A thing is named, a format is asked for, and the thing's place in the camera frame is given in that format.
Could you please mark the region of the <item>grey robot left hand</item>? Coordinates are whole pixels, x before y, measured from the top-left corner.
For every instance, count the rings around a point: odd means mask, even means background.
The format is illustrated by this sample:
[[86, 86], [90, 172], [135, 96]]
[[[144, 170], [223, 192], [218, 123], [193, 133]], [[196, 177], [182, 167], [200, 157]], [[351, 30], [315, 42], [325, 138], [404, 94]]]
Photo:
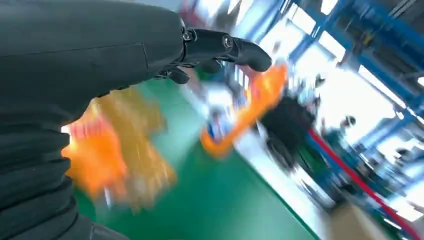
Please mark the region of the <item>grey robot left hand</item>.
[[219, 61], [258, 72], [271, 58], [227, 33], [184, 26], [169, 9], [120, 0], [0, 3], [0, 127], [59, 129], [91, 99], [181, 67]]

